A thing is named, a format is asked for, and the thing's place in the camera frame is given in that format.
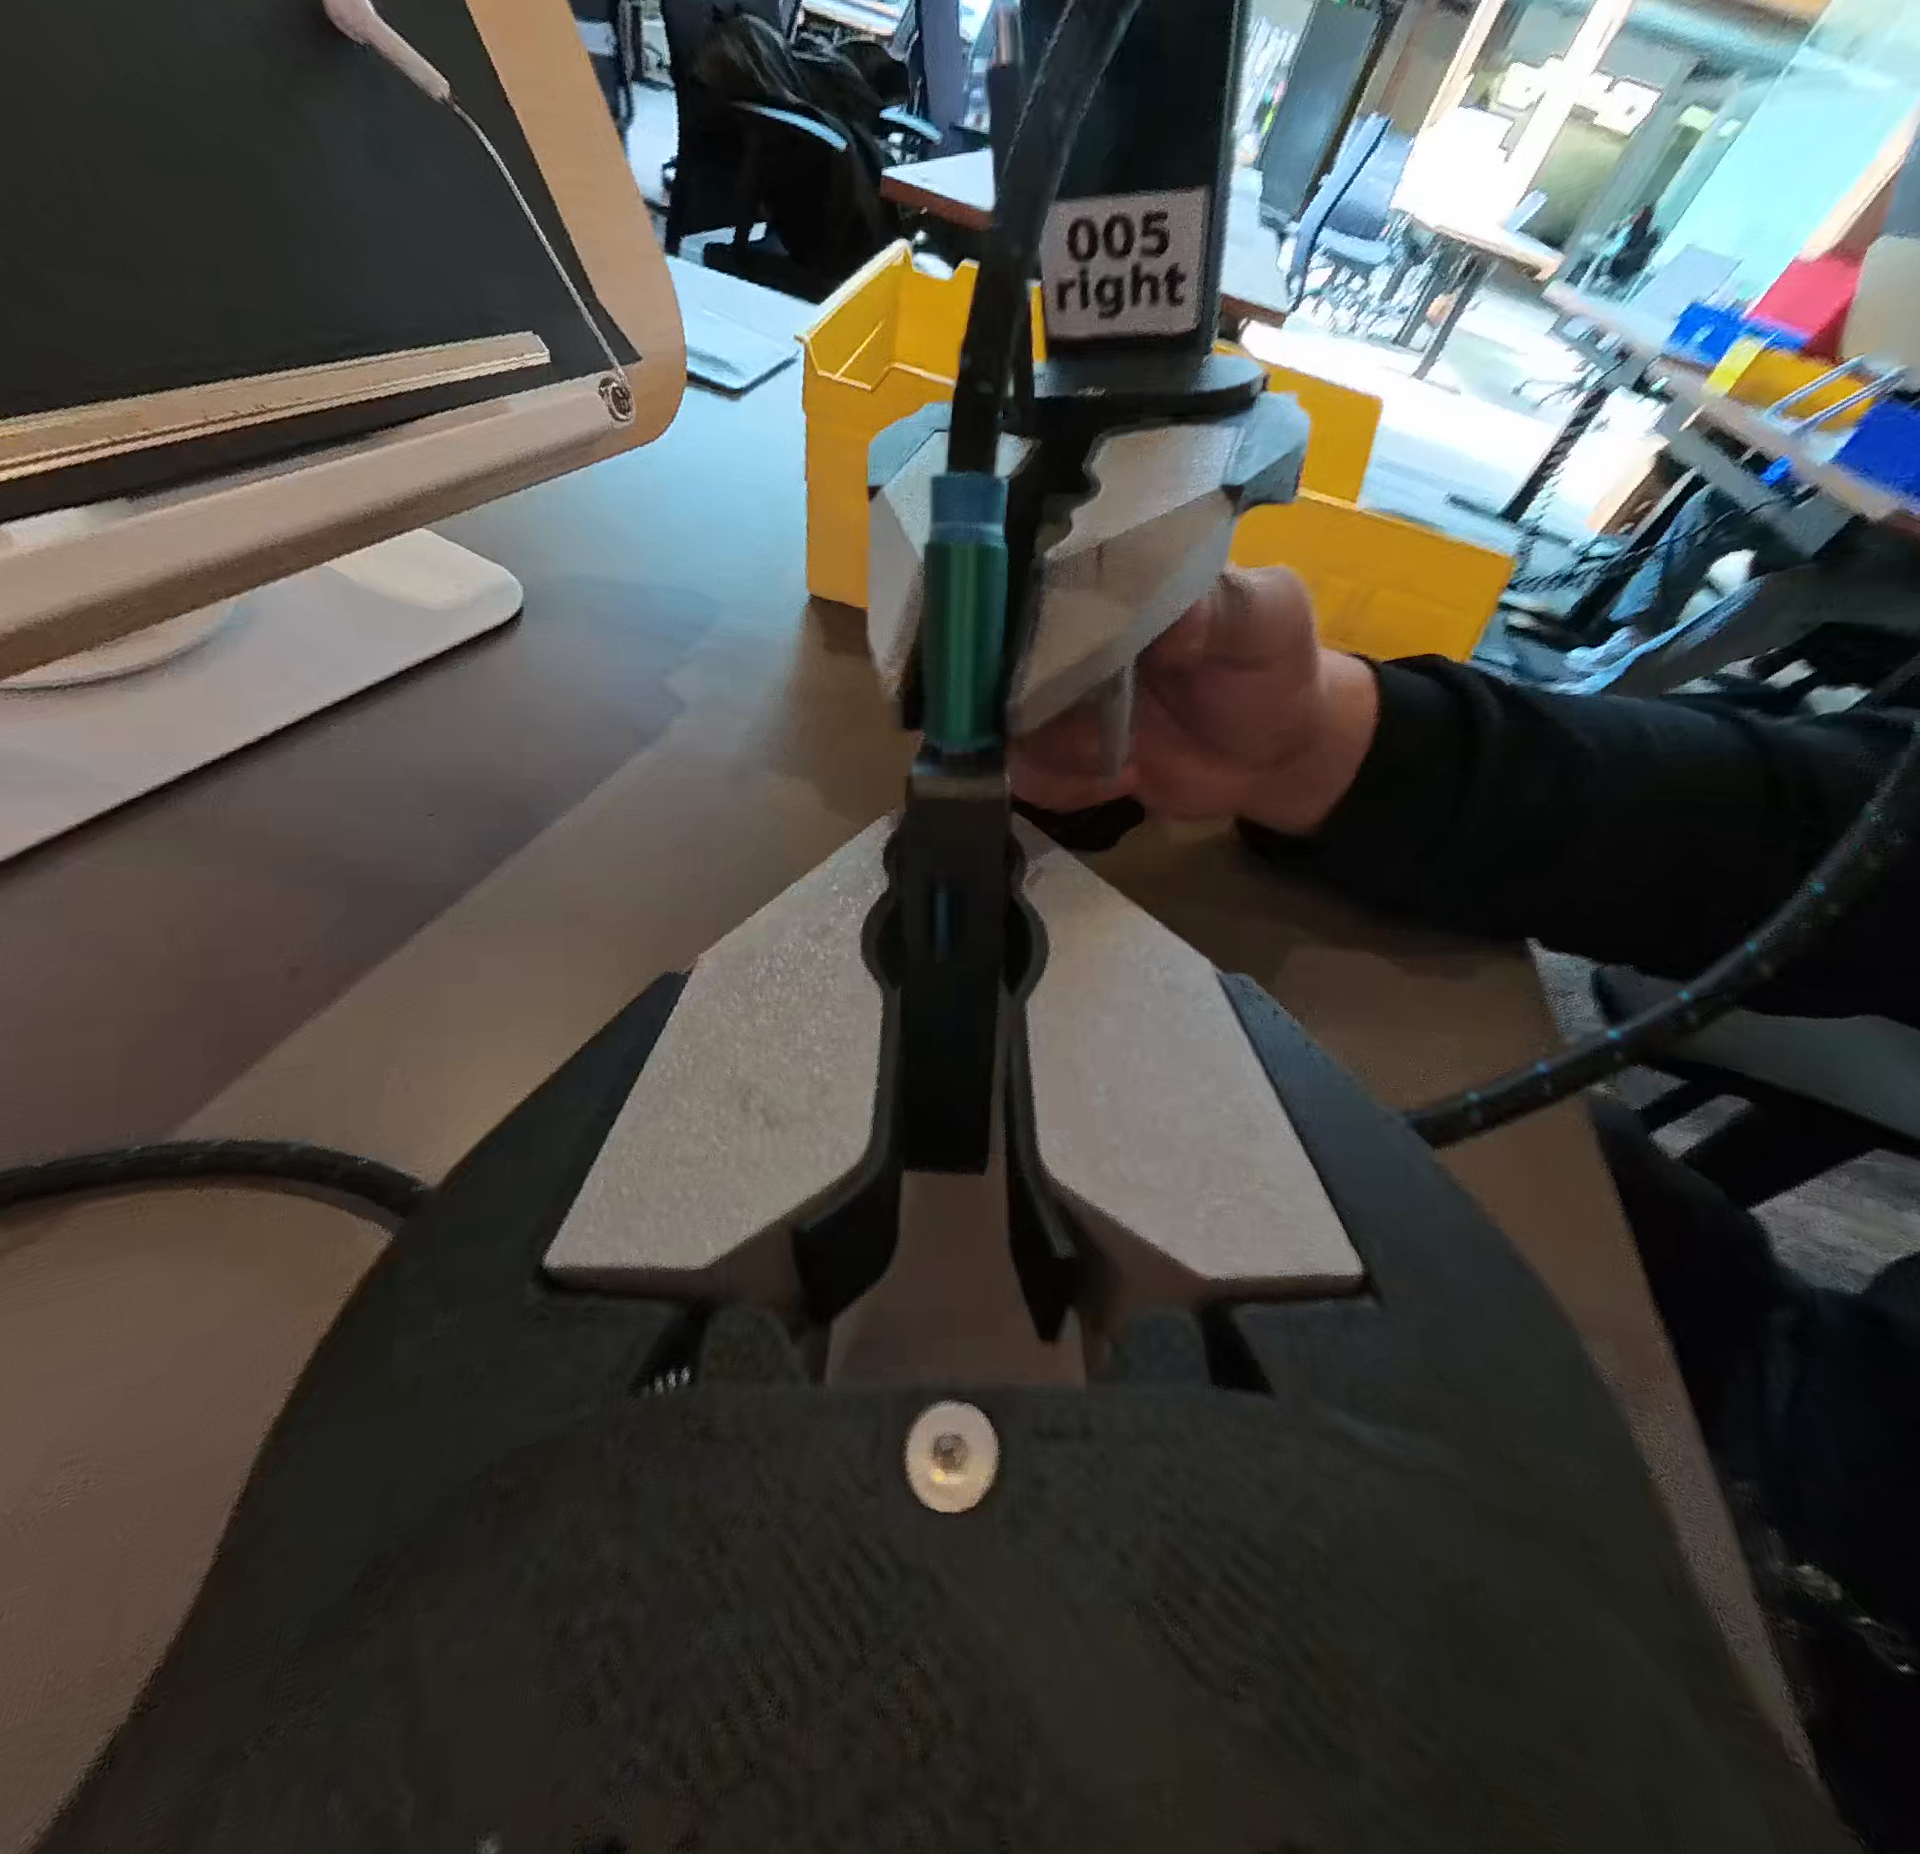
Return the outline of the person's right hand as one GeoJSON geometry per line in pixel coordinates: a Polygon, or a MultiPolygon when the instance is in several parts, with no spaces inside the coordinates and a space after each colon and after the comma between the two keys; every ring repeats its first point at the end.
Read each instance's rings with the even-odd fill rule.
{"type": "Polygon", "coordinates": [[[1014,792],[1047,813],[1129,800],[1170,824],[1306,837],[1377,725],[1374,668],[1323,646],[1297,579],[1228,569],[1137,661],[1126,758],[1101,758],[1099,711],[1081,707],[1014,743],[1014,792]]]}

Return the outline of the braided HDMI cable green plugs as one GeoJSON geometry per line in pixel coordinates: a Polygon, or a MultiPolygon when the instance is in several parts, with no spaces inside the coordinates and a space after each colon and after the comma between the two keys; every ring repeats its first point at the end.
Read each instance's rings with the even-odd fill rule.
{"type": "Polygon", "coordinates": [[[907,707],[923,737],[897,865],[907,1157],[974,1169],[1014,1014],[1010,737],[1029,792],[1230,817],[1432,925],[1463,921],[1703,973],[1549,1059],[1414,1111],[1432,1149],[1522,1121],[1712,1027],[1811,959],[1868,1005],[1868,951],[1915,940],[1915,720],[1793,722],[1572,697],[1448,662],[1331,653],[1286,582],[1230,586],[1148,631],[1124,602],[1038,707],[1043,571],[1010,497],[1105,492],[1109,441],[1232,438],[1216,501],[1297,488],[1264,397],[1211,366],[1228,101],[1244,0],[1021,0],[1021,104],[995,165],[931,481],[907,707]]]}

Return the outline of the black office chair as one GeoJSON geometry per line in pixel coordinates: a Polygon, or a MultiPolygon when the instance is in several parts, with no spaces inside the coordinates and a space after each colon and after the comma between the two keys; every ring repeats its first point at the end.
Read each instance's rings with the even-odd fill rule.
{"type": "Polygon", "coordinates": [[[880,195],[878,105],[835,53],[803,53],[779,0],[659,0],[677,112],[664,250],[826,302],[901,238],[880,195]]]}

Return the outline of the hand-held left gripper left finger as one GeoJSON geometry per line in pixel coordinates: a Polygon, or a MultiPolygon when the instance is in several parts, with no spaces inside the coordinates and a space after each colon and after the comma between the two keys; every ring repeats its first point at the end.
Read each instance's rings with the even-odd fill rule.
{"type": "Polygon", "coordinates": [[[548,1244],[558,1286],[803,1314],[792,1233],[875,1142],[862,935],[892,832],[876,818],[697,955],[548,1244]]]}

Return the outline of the yellow plastic bin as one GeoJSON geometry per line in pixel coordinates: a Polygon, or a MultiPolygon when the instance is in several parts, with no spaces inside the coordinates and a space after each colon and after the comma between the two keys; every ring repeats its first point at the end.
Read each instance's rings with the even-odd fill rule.
{"type": "MultiPolygon", "coordinates": [[[[801,335],[805,588],[867,604],[867,460],[883,428],[945,407],[977,275],[925,268],[905,240],[867,261],[801,335]]],[[[1309,418],[1302,488],[1235,526],[1235,568],[1302,579],[1323,635],[1377,661],[1468,661],[1508,592],[1516,557],[1359,504],[1380,397],[1267,364],[1274,394],[1309,418]]]]}

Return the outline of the wooden book stand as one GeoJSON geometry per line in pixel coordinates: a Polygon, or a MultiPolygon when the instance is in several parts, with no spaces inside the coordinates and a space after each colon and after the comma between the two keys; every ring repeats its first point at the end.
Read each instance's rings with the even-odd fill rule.
{"type": "Polygon", "coordinates": [[[439,530],[659,438],[569,0],[3,0],[3,858],[487,641],[439,530]]]}

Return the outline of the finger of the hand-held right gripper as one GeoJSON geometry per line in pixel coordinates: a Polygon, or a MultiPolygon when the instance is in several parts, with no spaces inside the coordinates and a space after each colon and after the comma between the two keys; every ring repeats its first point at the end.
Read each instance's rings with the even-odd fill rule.
{"type": "MultiPolygon", "coordinates": [[[[867,445],[867,644],[883,691],[905,727],[923,727],[918,656],[925,616],[925,550],[931,534],[931,488],[945,473],[947,433],[878,433],[867,445]]],[[[1007,474],[1007,546],[1010,554],[1007,637],[1003,656],[1003,725],[1025,731],[1027,651],[1038,612],[1039,444],[1021,434],[998,441],[995,467],[1007,474]]]]}
{"type": "Polygon", "coordinates": [[[1121,428],[1093,444],[1089,490],[1043,531],[1009,737],[1084,707],[1101,740],[1129,735],[1139,658],[1223,569],[1239,441],[1239,428],[1121,428]]]}

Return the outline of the silver flat pouch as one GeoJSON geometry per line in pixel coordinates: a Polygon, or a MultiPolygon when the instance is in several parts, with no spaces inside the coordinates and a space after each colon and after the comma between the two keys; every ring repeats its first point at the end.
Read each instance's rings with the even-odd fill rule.
{"type": "Polygon", "coordinates": [[[666,259],[684,328],[684,377],[741,400],[792,369],[809,310],[777,289],[666,259]]]}

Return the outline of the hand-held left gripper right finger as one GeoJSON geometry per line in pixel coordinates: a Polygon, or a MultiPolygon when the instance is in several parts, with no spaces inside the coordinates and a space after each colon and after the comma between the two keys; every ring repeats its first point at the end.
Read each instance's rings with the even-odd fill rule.
{"type": "Polygon", "coordinates": [[[1043,1343],[1349,1298],[1366,1266],[1211,961],[1014,824],[1009,1241],[1043,1343]]]}

